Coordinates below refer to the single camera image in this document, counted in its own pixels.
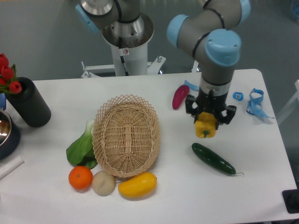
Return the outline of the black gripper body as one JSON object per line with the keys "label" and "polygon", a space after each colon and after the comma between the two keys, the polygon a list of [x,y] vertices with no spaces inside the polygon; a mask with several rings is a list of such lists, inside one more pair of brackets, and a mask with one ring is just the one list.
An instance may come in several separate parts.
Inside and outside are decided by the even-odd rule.
{"label": "black gripper body", "polygon": [[211,113],[221,125],[228,125],[235,116],[237,107],[226,105],[227,95],[228,93],[216,96],[213,90],[210,90],[209,93],[204,93],[200,90],[196,98],[189,94],[185,99],[186,113],[192,117],[202,112]]}

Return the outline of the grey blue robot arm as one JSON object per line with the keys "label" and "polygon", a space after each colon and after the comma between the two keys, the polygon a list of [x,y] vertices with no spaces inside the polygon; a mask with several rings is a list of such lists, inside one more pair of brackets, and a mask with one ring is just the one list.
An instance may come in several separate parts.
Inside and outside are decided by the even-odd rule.
{"label": "grey blue robot arm", "polygon": [[[177,15],[167,28],[167,38],[176,48],[201,66],[197,97],[186,98],[186,112],[203,127],[209,119],[215,128],[229,124],[236,107],[226,98],[240,58],[241,39],[233,28],[248,18],[247,0],[204,0],[203,12],[196,17]],[[91,32],[101,31],[110,44],[118,76],[146,75],[147,44],[154,28],[140,11],[138,0],[81,0],[75,10]]]}

